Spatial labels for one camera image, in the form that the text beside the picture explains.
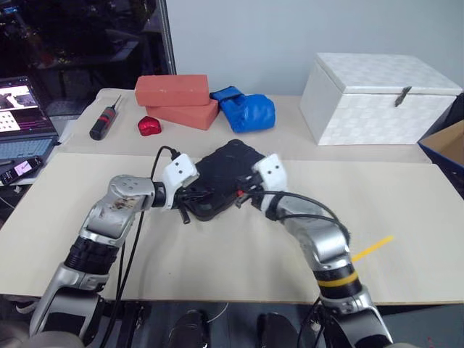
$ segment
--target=blue glove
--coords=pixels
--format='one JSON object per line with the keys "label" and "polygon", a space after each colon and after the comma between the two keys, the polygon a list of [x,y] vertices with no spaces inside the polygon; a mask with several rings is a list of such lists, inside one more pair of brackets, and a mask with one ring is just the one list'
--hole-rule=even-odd
{"label": "blue glove", "polygon": [[276,123],[274,103],[262,94],[245,96],[231,86],[210,94],[219,102],[235,133],[261,131]]}

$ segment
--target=yellow tape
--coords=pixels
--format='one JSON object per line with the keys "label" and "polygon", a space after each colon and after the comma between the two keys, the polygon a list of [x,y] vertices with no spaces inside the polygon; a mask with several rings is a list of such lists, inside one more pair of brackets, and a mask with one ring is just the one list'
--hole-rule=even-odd
{"label": "yellow tape", "polygon": [[337,286],[347,285],[357,279],[357,272],[353,272],[345,278],[337,279],[336,281],[318,281],[319,286],[325,288],[336,288]]}
{"label": "yellow tape", "polygon": [[360,252],[359,254],[355,255],[352,258],[353,262],[361,260],[364,256],[369,255],[371,252],[377,250],[378,248],[382,247],[383,245],[389,243],[390,241],[393,240],[393,236],[388,236],[379,241],[378,243],[375,243],[373,246],[368,247],[366,250]]}

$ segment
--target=screwdriver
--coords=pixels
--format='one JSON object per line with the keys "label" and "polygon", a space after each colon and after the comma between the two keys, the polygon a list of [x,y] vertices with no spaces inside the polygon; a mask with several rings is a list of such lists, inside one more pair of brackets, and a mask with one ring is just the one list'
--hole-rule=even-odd
{"label": "screwdriver", "polygon": [[110,107],[105,107],[98,120],[90,130],[89,135],[93,140],[102,140],[109,131],[116,118],[116,104],[121,98],[121,95],[116,99],[115,103]]}

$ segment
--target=laptop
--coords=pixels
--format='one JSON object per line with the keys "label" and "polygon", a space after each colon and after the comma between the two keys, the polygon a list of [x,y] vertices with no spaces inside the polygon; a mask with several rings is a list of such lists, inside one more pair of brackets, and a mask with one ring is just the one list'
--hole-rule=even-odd
{"label": "laptop", "polygon": [[45,162],[58,133],[26,76],[0,79],[0,173],[34,156]]}

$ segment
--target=orange foam block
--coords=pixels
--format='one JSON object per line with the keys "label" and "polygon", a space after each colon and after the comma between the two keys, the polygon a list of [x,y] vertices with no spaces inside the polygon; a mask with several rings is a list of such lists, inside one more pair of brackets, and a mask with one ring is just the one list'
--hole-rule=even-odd
{"label": "orange foam block", "polygon": [[142,107],[186,107],[208,105],[210,90],[206,75],[140,76],[136,99]]}
{"label": "orange foam block", "polygon": [[148,116],[206,131],[218,116],[218,101],[200,107],[147,107]]}

